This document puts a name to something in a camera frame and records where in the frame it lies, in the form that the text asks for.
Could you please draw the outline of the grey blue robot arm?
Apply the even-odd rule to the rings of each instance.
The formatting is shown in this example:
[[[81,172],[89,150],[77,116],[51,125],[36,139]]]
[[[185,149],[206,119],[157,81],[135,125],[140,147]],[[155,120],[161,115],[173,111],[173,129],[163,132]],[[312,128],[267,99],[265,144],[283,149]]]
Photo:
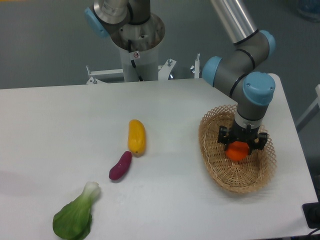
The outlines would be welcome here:
[[[202,78],[237,102],[231,127],[221,126],[217,140],[230,159],[240,160],[262,150],[268,141],[268,135],[259,129],[276,84],[256,67],[274,52],[276,42],[269,32],[256,27],[242,1],[214,0],[212,6],[235,52],[226,59],[210,58]],[[96,0],[84,14],[91,29],[102,38],[111,38],[120,50],[126,82],[159,80],[155,51],[163,41],[165,27],[151,13],[148,0]]]

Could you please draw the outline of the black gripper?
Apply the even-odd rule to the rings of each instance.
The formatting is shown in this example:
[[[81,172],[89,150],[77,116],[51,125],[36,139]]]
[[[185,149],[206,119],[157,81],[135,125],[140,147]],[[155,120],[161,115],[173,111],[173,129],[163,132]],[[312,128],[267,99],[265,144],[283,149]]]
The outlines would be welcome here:
[[[259,128],[260,126],[251,128],[250,124],[242,127],[234,120],[230,129],[223,125],[219,127],[217,141],[224,145],[224,151],[227,151],[229,145],[235,142],[247,143],[248,154],[251,155],[254,150],[263,150],[268,142],[268,133],[258,133]]]

